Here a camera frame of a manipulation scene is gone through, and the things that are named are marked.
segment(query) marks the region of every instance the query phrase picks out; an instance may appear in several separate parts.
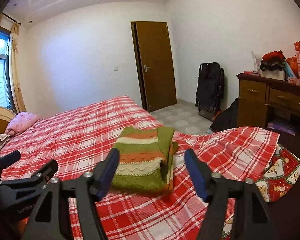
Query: checkered bed cover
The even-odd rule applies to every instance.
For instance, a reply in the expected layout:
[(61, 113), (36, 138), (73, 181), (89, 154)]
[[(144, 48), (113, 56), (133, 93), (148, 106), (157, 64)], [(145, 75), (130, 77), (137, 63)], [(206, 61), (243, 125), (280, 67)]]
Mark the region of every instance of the checkered bed cover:
[[(104, 160), (124, 127), (152, 129), (160, 124), (129, 97), (117, 97), (38, 121), (12, 138), (0, 156), (13, 150), (21, 160), (4, 170), (2, 179), (27, 178), (51, 158), (58, 161), (55, 176), (74, 179)], [(150, 198), (111, 192), (97, 205), (107, 237), (115, 239), (196, 238), (207, 204), (200, 200), (184, 164), (183, 154), (193, 148), (200, 160), (226, 178), (256, 179), (275, 151), (279, 135), (244, 127), (196, 136), (175, 132), (179, 151), (174, 156), (174, 192)], [(76, 199), (69, 199), (74, 239), (82, 239)], [(229, 200), (226, 220), (234, 212)]]

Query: black bag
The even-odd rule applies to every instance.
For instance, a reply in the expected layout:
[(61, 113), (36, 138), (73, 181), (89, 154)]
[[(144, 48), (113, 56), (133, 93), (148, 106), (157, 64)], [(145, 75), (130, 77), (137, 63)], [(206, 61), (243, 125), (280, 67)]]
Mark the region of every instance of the black bag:
[(217, 62), (202, 63), (199, 68), (196, 106), (199, 114), (213, 121), (221, 110), (225, 72)]
[(220, 132), (237, 127), (239, 98), (225, 111), (218, 114), (210, 128), (214, 132)]

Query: door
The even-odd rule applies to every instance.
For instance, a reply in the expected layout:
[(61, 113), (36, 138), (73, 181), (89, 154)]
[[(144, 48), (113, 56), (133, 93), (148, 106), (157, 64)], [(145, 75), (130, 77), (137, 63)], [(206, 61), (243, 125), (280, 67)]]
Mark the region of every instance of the door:
[(167, 23), (136, 22), (142, 79), (149, 112), (177, 103)]

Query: tile floor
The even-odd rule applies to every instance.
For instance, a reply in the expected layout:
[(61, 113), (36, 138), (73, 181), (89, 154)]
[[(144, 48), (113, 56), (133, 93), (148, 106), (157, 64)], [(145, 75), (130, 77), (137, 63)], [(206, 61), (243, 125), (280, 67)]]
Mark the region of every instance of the tile floor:
[(191, 103), (178, 101), (176, 105), (151, 113), (164, 126), (173, 127), (176, 131), (204, 135), (212, 124), (198, 114), (198, 108)]

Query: metal bolt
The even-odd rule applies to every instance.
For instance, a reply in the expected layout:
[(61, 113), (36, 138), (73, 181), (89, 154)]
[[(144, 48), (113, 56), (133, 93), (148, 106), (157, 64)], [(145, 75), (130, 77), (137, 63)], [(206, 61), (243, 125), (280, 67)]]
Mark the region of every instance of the metal bolt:
[(246, 178), (245, 181), (247, 184), (250, 184), (250, 185), (254, 183), (253, 179), (250, 179), (250, 178)]
[(53, 184), (58, 183), (59, 181), (60, 181), (60, 179), (57, 177), (51, 179), (51, 183), (53, 183)]
[(220, 179), (221, 178), (221, 173), (213, 172), (213, 173), (211, 173), (211, 177), (213, 177), (215, 179)]
[(83, 176), (84, 176), (85, 178), (90, 178), (90, 177), (93, 176), (93, 172), (87, 171), (87, 172), (85, 172), (85, 173), (83, 174)]

